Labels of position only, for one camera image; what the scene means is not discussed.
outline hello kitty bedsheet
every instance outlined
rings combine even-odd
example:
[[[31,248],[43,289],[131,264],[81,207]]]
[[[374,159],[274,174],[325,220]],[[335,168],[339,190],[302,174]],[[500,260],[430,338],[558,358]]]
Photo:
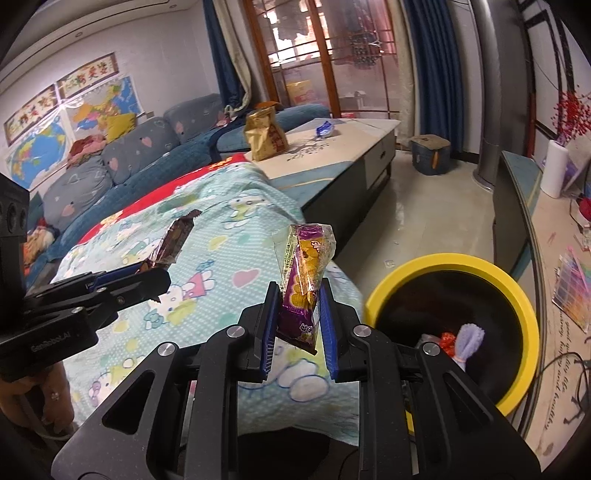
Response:
[[[148,300],[121,311],[98,331],[97,345],[64,361],[78,423],[161,342],[204,342],[236,323],[244,308],[262,303],[269,282],[280,280],[271,234],[304,221],[293,199],[235,155],[103,220],[66,255],[54,281],[143,260],[171,223],[193,209],[202,214],[169,269],[172,285],[161,303]],[[332,262],[325,276],[335,299],[361,317],[361,294],[353,283]],[[240,433],[296,426],[357,443],[358,384],[330,380],[318,339],[316,356],[277,339],[268,380],[239,386]]]

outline gold snack bag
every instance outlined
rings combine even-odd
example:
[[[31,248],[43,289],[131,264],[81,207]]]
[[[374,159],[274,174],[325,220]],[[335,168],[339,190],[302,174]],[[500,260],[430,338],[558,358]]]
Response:
[[[287,150],[287,138],[275,121],[273,107],[255,110],[247,115],[244,137],[251,146],[254,161],[261,161]]]

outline coffee table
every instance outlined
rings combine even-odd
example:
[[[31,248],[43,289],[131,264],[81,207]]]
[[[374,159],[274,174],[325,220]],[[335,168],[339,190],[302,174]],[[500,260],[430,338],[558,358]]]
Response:
[[[338,252],[390,178],[400,122],[329,119],[335,133],[318,140],[316,127],[325,120],[316,118],[291,130],[289,150],[257,165],[275,188],[298,201],[307,222],[332,225]]]

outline white wall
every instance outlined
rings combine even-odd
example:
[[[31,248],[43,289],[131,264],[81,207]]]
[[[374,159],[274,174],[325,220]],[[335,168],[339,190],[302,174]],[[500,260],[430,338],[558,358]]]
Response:
[[[480,153],[482,138],[482,69],[478,34],[468,0],[447,0],[462,63],[464,151]]]
[[[146,112],[159,116],[184,100],[217,92],[201,2],[187,11],[133,20],[90,35],[42,61],[0,95],[4,123],[34,95],[75,68],[115,52]],[[0,135],[0,168],[7,143]]]

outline framed calligraphy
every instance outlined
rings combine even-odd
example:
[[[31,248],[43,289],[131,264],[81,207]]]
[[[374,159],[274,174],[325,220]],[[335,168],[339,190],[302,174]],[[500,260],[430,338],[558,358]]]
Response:
[[[119,73],[115,53],[109,53],[77,68],[57,81],[60,98],[66,100]]]
[[[10,147],[24,133],[37,125],[57,107],[56,86],[50,85],[36,94],[4,122],[4,134]]]

